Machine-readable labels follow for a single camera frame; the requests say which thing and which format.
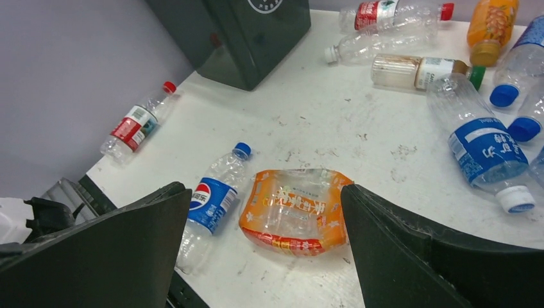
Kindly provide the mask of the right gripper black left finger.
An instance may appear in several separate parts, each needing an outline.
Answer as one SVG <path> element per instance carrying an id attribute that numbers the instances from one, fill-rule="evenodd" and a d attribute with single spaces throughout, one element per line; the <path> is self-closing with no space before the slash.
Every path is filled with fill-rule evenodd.
<path id="1" fill-rule="evenodd" d="M 2 307 L 167 307 L 192 191 L 172 182 L 90 221 L 1 246 Z"/>

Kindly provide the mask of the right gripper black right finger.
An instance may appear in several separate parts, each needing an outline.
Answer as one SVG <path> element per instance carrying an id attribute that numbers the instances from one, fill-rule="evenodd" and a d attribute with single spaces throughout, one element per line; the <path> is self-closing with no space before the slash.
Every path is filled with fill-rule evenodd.
<path id="1" fill-rule="evenodd" d="M 543 251 L 483 239 L 357 184 L 341 206 L 366 307 L 542 307 Z"/>

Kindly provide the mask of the small Pepsi bottle blue cap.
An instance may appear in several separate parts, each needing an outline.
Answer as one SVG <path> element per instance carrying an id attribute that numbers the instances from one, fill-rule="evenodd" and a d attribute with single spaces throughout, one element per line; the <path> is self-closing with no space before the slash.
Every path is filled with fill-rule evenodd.
<path id="1" fill-rule="evenodd" d="M 250 156 L 250 146 L 237 143 L 209 166 L 193 190 L 176 259 L 183 273 L 194 272 L 205 260 L 216 229 L 245 183 Z"/>

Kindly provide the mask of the crushed orange label bottle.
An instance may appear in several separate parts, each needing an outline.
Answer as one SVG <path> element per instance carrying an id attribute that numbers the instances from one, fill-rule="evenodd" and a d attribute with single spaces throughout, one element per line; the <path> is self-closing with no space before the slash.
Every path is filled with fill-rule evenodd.
<path id="1" fill-rule="evenodd" d="M 329 169 L 268 169 L 255 174 L 239 228 L 251 242 L 313 257 L 349 242 L 341 191 L 353 180 Z"/>

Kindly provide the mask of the red cap clear bottle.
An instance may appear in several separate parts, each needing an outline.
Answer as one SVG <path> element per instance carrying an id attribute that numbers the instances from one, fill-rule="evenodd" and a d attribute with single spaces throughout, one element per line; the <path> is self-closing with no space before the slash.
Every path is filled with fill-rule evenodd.
<path id="1" fill-rule="evenodd" d="M 176 90 L 174 83 L 166 81 L 132 106 L 101 145 L 101 154 L 118 164 L 130 161 L 142 143 L 168 118 L 180 98 Z"/>

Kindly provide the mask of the blue label bottle white cap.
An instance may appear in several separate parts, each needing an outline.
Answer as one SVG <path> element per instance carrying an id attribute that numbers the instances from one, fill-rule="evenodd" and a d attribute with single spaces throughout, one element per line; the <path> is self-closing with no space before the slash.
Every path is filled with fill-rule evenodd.
<path id="1" fill-rule="evenodd" d="M 470 186 L 492 195 L 508 214 L 535 208 L 527 157 L 465 75 L 436 78 L 427 87 L 427 104 Z"/>

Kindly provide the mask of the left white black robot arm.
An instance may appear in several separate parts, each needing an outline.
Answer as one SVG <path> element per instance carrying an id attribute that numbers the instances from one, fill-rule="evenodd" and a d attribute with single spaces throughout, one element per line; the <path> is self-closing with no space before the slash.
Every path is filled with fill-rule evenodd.
<path id="1" fill-rule="evenodd" d="M 37 197 L 1 198 L 1 244 L 28 243 L 75 224 L 70 208 L 63 203 Z"/>

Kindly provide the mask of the dark green plastic bin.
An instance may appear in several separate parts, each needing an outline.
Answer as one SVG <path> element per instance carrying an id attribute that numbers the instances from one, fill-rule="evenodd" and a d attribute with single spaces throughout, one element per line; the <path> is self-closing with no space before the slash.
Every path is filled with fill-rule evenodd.
<path id="1" fill-rule="evenodd" d="M 253 90 L 311 26 L 308 0 L 169 0 L 147 5 L 204 78 Z"/>

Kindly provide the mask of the brown stained bottle green cap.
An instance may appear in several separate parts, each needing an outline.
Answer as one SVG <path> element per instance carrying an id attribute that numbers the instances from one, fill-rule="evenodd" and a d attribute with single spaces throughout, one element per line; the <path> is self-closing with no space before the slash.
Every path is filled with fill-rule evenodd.
<path id="1" fill-rule="evenodd" d="M 436 57 L 379 54 L 373 59 L 371 80 L 380 87 L 426 90 L 436 78 L 459 73 L 480 89 L 486 67 L 469 66 L 461 60 Z"/>

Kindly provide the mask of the clear bottle white cap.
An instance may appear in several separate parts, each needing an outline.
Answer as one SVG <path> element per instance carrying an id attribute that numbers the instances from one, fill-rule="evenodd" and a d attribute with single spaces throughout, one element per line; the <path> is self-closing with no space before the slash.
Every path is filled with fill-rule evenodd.
<path id="1" fill-rule="evenodd" d="M 430 17 L 394 18 L 344 36 L 324 50 L 328 64 L 364 65 L 380 53 L 425 49 L 436 41 L 439 21 Z"/>

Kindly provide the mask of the blue label water bottle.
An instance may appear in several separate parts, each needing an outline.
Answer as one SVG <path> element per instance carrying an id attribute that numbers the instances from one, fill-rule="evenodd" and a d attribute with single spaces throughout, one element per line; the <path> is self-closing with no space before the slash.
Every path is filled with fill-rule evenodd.
<path id="1" fill-rule="evenodd" d="M 508 107 L 543 77 L 543 14 L 535 17 L 499 63 L 489 100 Z"/>

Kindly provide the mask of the red label bottle back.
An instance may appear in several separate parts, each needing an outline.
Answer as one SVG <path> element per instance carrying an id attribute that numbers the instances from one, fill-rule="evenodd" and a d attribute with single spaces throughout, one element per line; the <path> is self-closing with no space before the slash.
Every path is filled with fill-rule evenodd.
<path id="1" fill-rule="evenodd" d="M 454 8 L 454 3 L 442 1 L 363 1 L 342 8 L 338 26 L 341 33 L 350 33 L 396 15 L 415 13 L 427 13 L 436 16 L 439 21 L 449 21 Z"/>

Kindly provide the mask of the small orange juice bottle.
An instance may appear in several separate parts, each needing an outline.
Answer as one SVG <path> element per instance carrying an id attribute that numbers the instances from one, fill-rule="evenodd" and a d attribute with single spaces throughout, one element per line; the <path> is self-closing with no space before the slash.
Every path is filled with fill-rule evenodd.
<path id="1" fill-rule="evenodd" d="M 510 41 L 519 0 L 480 0 L 473 11 L 466 40 L 473 66 L 494 66 Z"/>

